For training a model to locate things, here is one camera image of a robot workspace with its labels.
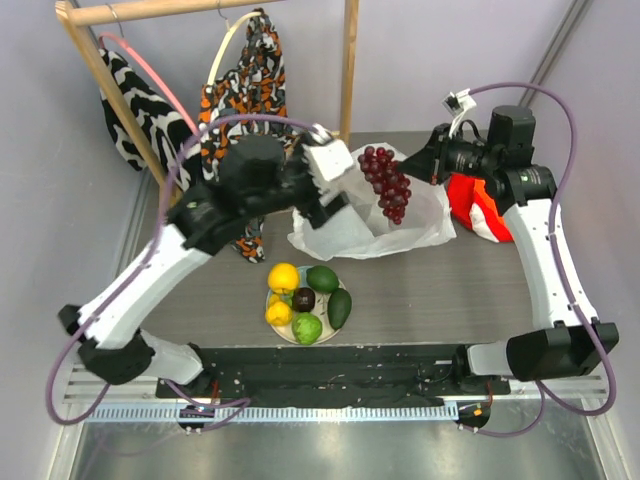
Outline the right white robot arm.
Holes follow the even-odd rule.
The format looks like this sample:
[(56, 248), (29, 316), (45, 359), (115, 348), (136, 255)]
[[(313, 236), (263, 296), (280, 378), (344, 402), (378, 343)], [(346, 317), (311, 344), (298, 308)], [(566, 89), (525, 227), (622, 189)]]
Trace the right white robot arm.
[(472, 395), (488, 376), (520, 381), (579, 377), (619, 341), (615, 324), (599, 320), (585, 295), (564, 237), (551, 171), (532, 162), (536, 120), (530, 109), (493, 109), (484, 140), (434, 128), (427, 144), (399, 165), (400, 172), (442, 184), (453, 174), (481, 179), (516, 245), (532, 304), (532, 331), (506, 341), (460, 349), (451, 371), (457, 391)]

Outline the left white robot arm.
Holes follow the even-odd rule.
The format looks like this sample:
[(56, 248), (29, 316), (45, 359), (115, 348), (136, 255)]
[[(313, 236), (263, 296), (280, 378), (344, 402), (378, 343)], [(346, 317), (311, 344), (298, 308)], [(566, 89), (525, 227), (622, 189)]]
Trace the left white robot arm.
[(215, 180), (191, 187), (167, 213), (143, 252), (83, 306), (59, 313), (80, 336), (84, 367), (110, 385), (141, 375), (171, 380), (190, 398), (205, 397), (213, 373), (194, 344), (178, 345), (142, 330), (162, 299), (232, 241), (249, 222), (289, 208), (315, 229), (343, 209), (343, 177), (354, 167), (345, 143), (303, 135), (291, 154), (268, 136), (248, 135), (231, 145)]

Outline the light green fake apple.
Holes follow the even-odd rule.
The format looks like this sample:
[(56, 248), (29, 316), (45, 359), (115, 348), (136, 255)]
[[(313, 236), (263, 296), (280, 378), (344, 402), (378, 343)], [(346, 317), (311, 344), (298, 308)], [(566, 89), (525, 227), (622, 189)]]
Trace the light green fake apple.
[(311, 313), (299, 313), (291, 324), (291, 330), (299, 344), (312, 345), (322, 335), (323, 324)]

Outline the dark red fake grapes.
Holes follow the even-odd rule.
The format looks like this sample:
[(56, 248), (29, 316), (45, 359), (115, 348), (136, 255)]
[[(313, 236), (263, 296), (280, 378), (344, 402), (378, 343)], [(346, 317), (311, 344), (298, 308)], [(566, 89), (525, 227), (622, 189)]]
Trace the dark red fake grapes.
[(412, 195), (410, 180), (398, 170), (400, 161), (390, 148), (367, 145), (357, 155), (365, 180), (378, 196), (377, 205), (393, 225), (402, 224)]

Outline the white plastic bag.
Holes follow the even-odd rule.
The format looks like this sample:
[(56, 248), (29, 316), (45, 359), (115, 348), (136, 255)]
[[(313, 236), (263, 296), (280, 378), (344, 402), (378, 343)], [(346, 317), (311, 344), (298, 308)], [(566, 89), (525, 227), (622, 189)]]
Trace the white plastic bag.
[(456, 237), (445, 188), (410, 181), (412, 195), (401, 225), (393, 225), (378, 207), (378, 197), (357, 166), (359, 148), (350, 152), (355, 167), (336, 191), (348, 196), (349, 205), (320, 229), (314, 230), (298, 211), (292, 213), (289, 243), (311, 257), (366, 260), (412, 249), (437, 246)]

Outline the yellow fake lemon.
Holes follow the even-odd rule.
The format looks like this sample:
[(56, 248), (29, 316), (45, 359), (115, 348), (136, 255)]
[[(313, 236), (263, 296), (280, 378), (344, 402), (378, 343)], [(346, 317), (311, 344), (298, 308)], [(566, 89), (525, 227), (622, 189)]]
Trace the yellow fake lemon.
[(300, 274), (297, 267), (290, 263), (274, 265), (267, 277), (267, 285), (276, 294), (289, 294), (300, 284)]

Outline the green fake fruit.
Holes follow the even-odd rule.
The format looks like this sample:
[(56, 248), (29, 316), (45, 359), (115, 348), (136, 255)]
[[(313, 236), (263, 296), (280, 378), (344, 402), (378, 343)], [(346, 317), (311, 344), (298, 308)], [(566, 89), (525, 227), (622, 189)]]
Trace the green fake fruit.
[(323, 265), (313, 266), (306, 270), (308, 286), (321, 294), (332, 294), (340, 287), (336, 273)]

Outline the green fake avocado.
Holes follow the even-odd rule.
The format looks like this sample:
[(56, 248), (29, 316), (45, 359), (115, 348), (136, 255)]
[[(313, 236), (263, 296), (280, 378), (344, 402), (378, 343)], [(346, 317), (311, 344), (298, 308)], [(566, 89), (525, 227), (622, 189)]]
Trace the green fake avocado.
[(352, 310), (352, 297), (343, 288), (336, 289), (329, 297), (327, 317), (334, 330), (341, 329), (349, 318)]

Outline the dark brown fake fruit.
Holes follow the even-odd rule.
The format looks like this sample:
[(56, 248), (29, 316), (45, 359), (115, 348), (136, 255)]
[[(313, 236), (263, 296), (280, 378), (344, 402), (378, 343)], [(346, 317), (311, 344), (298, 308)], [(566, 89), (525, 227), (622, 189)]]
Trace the dark brown fake fruit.
[(310, 287), (295, 290), (292, 296), (292, 309), (296, 312), (311, 312), (316, 305), (316, 294)]

